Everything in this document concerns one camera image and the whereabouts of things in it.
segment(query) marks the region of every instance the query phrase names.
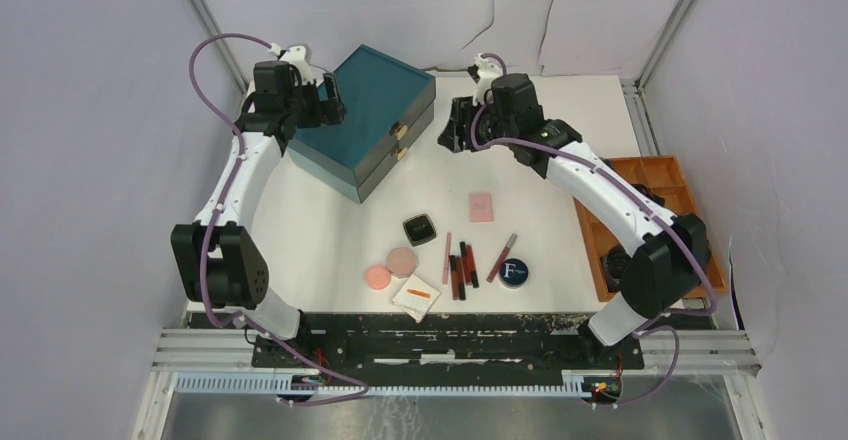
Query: orange compartment tray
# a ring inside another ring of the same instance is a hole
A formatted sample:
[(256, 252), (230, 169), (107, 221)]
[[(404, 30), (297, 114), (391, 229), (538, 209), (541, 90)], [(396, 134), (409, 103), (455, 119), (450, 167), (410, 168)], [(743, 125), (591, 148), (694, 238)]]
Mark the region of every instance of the orange compartment tray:
[[(674, 213), (684, 215), (687, 213), (698, 213), (698, 207), (692, 199), (686, 178), (680, 169), (680, 164), (673, 156), (665, 157), (633, 157), (610, 159), (613, 170), (630, 183), (641, 183), (648, 187), (655, 195), (665, 199), (665, 207)], [(592, 279), (595, 282), (595, 291), (598, 300), (607, 302), (612, 299), (616, 292), (610, 292), (607, 282), (604, 280), (601, 258), (607, 254), (610, 248), (618, 244), (612, 232), (600, 222), (592, 212), (577, 200), (577, 218), (580, 220), (580, 229), (583, 231), (583, 242), (586, 244), (586, 252), (589, 255), (589, 266), (592, 268)], [(715, 288), (716, 293), (725, 293), (728, 290), (727, 280), (715, 255), (710, 257), (707, 265), (707, 278)], [(707, 291), (703, 286), (692, 290), (686, 298), (703, 298)]]

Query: tabletop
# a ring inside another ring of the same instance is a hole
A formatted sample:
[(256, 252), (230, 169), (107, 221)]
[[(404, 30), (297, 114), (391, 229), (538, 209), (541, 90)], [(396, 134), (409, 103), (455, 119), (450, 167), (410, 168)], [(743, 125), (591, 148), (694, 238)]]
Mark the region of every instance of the tabletop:
[[(616, 76), (532, 77), (546, 118), (566, 121), (604, 157), (639, 156), (636, 136)], [(453, 97), (471, 95), (469, 78), (437, 78), (435, 118), (407, 155), (362, 205), (312, 177), (288, 156), (280, 161), (262, 194), (251, 236), (268, 263), (270, 287), (307, 312), (398, 312), (391, 299), (402, 280), (370, 289), (365, 270), (385, 264), (393, 248), (418, 257), (416, 275), (441, 291), (435, 313), (594, 312), (597, 300), (586, 247), (569, 193), (520, 165), (502, 146), (453, 154), (436, 143)], [(490, 192), (494, 222), (471, 223), (473, 192)], [(426, 213), (437, 237), (411, 247), (402, 223)], [(473, 245), (480, 288), (466, 301), (442, 285), (445, 240), (452, 232)], [(491, 270), (510, 234), (518, 240), (510, 257), (530, 272), (518, 289), (503, 286)], [(191, 303), (190, 310), (202, 309)]]

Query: cable clip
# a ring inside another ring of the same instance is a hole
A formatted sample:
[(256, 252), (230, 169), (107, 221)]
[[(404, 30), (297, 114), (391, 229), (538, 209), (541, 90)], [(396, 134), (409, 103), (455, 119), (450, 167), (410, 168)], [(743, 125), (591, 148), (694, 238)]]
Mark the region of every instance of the cable clip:
[(283, 49), (283, 47), (277, 45), (276, 43), (272, 43), (271, 48), (268, 49), (268, 53), (273, 55), (274, 58), (276, 58), (277, 60), (279, 60), (280, 57), (283, 56), (283, 52), (285, 52), (285, 49)]

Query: black compact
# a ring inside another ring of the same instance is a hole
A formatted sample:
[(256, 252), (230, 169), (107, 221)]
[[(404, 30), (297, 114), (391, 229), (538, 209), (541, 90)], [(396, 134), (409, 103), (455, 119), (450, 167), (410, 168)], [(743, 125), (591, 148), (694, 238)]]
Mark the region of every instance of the black compact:
[(423, 245), (436, 238), (436, 227), (426, 214), (416, 215), (403, 222), (403, 231), (413, 247)]

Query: teal jewelry box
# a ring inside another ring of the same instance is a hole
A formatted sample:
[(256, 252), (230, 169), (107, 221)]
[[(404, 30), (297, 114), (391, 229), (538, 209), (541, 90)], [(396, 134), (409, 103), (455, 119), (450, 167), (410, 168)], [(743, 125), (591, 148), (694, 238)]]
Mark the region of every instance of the teal jewelry box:
[(362, 203), (433, 121), (436, 79), (365, 45), (333, 73), (347, 107), (344, 121), (299, 129), (286, 153)]

